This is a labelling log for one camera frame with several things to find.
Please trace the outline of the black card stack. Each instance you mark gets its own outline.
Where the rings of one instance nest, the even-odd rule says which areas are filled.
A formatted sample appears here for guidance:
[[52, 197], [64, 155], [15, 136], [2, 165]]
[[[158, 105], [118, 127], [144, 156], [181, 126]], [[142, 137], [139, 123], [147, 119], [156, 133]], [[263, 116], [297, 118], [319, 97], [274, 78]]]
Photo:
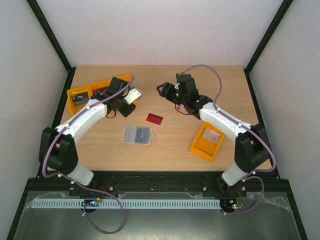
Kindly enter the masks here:
[[88, 101], [89, 101], [89, 95], [88, 93], [85, 92], [81, 92], [81, 93], [77, 93], [77, 94], [73, 94], [71, 96], [72, 102], [73, 104], [78, 107], [78, 106], [82, 106], [85, 105]]

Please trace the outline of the red card stack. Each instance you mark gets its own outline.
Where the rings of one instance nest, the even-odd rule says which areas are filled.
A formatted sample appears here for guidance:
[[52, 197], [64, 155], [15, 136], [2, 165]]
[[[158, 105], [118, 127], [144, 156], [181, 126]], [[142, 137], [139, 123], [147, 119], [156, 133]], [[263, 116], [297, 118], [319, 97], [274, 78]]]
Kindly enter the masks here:
[[108, 86], [101, 87], [101, 88], [97, 88], [97, 89], [94, 89], [94, 90], [92, 91], [92, 93], [93, 93], [93, 94], [96, 93], [96, 92], [105, 93], [105, 92], [107, 91], [107, 89], [108, 89]]

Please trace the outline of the black left frame post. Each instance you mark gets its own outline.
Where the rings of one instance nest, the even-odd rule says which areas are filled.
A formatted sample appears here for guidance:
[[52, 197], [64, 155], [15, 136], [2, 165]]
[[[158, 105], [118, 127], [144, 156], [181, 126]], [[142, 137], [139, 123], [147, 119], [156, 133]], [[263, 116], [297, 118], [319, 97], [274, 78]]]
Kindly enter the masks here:
[[54, 31], [52, 30], [45, 14], [43, 13], [37, 0], [26, 0], [30, 9], [32, 10], [34, 16], [36, 17], [38, 23], [40, 24], [42, 30], [44, 31], [46, 37], [48, 38], [51, 46], [53, 47], [55, 53], [57, 54], [59, 60], [61, 61], [63, 67], [68, 73], [71, 73], [74, 68], [71, 66], [66, 54], [64, 53]]

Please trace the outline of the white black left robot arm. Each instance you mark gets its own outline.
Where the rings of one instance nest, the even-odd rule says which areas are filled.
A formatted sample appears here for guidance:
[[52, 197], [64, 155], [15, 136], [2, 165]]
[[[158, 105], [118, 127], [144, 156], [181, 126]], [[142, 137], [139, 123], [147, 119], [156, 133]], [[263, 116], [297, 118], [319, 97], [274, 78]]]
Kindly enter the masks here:
[[76, 144], [100, 119], [109, 113], [128, 117], [143, 93], [133, 86], [133, 81], [113, 77], [107, 87], [94, 92], [85, 106], [65, 123], [46, 127], [41, 133], [39, 160], [45, 178], [64, 176], [70, 181], [89, 186], [94, 173], [82, 165]]

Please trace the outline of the yellow three-compartment bin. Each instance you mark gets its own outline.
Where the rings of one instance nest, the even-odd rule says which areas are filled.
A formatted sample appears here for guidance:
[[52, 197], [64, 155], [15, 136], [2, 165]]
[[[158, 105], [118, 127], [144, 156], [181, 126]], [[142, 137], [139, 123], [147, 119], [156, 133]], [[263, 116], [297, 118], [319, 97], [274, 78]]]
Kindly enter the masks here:
[[[109, 95], [117, 93], [132, 80], [132, 77], [129, 74], [121, 75], [116, 78], [120, 79], [119, 86], [116, 86], [115, 83], [113, 83]], [[74, 116], [77, 114], [96, 92], [107, 93], [107, 88], [111, 84], [112, 79], [115, 79], [115, 77], [67, 90], [67, 102], [71, 115]]]

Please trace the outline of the dark red card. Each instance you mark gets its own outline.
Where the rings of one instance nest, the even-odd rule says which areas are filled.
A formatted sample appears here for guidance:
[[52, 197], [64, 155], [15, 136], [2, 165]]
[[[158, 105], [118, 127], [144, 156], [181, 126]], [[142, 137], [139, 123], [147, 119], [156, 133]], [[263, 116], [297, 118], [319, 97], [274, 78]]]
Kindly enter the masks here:
[[146, 118], [146, 121], [150, 122], [150, 123], [153, 123], [153, 124], [156, 124], [156, 125], [161, 125], [163, 119], [164, 118], [162, 116], [159, 116], [159, 115], [156, 115], [156, 114], [153, 114], [153, 113], [149, 113], [147, 118]]

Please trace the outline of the small yellow bin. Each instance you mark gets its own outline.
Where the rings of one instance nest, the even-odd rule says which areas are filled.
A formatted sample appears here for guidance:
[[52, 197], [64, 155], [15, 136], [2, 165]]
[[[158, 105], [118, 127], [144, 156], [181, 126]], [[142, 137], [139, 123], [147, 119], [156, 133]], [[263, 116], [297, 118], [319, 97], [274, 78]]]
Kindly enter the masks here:
[[[221, 134], [221, 139], [218, 144], [214, 144], [202, 137], [202, 134], [204, 133], [206, 128], [209, 128]], [[216, 127], [214, 127], [208, 122], [203, 122], [200, 130], [198, 131], [196, 137], [194, 138], [190, 146], [189, 151], [208, 162], [212, 162], [216, 157], [217, 153], [219, 152], [224, 138], [225, 134], [222, 131], [218, 130]]]

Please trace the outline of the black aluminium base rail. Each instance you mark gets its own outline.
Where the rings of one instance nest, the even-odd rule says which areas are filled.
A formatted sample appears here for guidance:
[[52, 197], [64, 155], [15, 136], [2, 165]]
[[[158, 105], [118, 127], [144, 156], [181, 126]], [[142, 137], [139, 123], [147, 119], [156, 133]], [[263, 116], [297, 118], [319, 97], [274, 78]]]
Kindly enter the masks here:
[[227, 186], [221, 171], [94, 171], [88, 186], [114, 196], [126, 192], [186, 192], [204, 197], [245, 197], [242, 181]]

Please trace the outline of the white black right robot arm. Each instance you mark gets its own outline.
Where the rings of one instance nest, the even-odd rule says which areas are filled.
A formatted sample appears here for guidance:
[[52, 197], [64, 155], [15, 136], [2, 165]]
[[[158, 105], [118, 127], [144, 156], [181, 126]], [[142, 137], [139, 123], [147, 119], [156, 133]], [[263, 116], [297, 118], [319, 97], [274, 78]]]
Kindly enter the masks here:
[[175, 105], [183, 105], [188, 114], [211, 124], [235, 144], [234, 164], [223, 172], [218, 191], [229, 196], [236, 183], [253, 173], [272, 156], [266, 129], [251, 125], [219, 108], [213, 99], [199, 94], [190, 74], [176, 76], [176, 84], [165, 82], [156, 87], [159, 95]]

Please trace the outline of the beige leather card holder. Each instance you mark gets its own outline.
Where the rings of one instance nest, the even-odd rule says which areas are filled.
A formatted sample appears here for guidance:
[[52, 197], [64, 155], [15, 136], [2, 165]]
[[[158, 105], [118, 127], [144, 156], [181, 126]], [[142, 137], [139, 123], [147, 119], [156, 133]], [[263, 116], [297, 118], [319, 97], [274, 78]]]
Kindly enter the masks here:
[[154, 138], [155, 134], [151, 127], [126, 125], [122, 128], [121, 143], [123, 144], [149, 146]]

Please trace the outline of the silver card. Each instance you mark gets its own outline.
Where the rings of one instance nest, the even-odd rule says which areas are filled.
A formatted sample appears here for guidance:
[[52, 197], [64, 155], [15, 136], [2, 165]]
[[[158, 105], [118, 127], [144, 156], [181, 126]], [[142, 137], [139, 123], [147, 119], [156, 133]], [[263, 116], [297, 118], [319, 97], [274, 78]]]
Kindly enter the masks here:
[[222, 135], [214, 130], [206, 128], [202, 134], [202, 137], [213, 144], [218, 144]]

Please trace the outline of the black right frame post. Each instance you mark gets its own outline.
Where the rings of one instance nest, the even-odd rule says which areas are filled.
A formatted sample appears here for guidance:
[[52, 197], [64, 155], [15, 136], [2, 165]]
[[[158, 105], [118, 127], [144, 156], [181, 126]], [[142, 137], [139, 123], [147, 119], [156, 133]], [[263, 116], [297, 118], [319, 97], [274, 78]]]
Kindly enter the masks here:
[[263, 51], [265, 50], [266, 46], [268, 45], [269, 41], [271, 40], [273, 34], [277, 30], [279, 24], [281, 23], [282, 19], [286, 15], [286, 13], [289, 10], [292, 3], [293, 3], [293, 0], [283, 0], [282, 1], [277, 12], [275, 13], [274, 17], [272, 18], [267, 30], [265, 31], [262, 39], [260, 40], [257, 48], [255, 49], [252, 57], [250, 58], [247, 66], [244, 69], [246, 76], [249, 75], [251, 73], [251, 71], [253, 70], [253, 68], [255, 67], [260, 56], [262, 55]]

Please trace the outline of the white card with red circle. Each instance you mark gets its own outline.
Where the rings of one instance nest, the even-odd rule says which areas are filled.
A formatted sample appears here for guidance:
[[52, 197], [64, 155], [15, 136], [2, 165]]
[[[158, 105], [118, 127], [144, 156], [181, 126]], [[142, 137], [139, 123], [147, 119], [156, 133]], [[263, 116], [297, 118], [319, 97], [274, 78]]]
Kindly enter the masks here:
[[186, 108], [183, 105], [176, 105], [176, 109], [183, 113], [187, 112]]

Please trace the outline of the black frame post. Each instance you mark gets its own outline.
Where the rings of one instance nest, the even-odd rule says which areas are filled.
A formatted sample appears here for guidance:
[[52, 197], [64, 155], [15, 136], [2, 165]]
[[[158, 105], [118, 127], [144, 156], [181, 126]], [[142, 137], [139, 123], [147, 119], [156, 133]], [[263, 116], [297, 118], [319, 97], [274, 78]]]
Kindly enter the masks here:
[[275, 13], [274, 17], [272, 18], [267, 30], [265, 31], [262, 39], [260, 40], [257, 48], [255, 49], [252, 57], [250, 58], [247, 66], [244, 69], [246, 76], [249, 75], [251, 73], [251, 71], [253, 70], [253, 68], [255, 67], [260, 56], [262, 55], [263, 51], [265, 50], [266, 46], [268, 45], [269, 41], [271, 40], [273, 34], [277, 30], [279, 24], [281, 23], [282, 19], [286, 15], [286, 13], [289, 10], [292, 3], [293, 3], [293, 0], [283, 0], [282, 1], [277, 12]]
[[74, 68], [71, 66], [66, 54], [64, 53], [54, 31], [52, 30], [45, 14], [43, 13], [37, 0], [26, 0], [30, 9], [32, 10], [34, 16], [36, 17], [38, 23], [40, 24], [42, 30], [44, 31], [46, 37], [48, 38], [51, 46], [53, 47], [55, 53], [57, 54], [59, 60], [61, 61], [63, 67], [68, 73], [71, 73]]

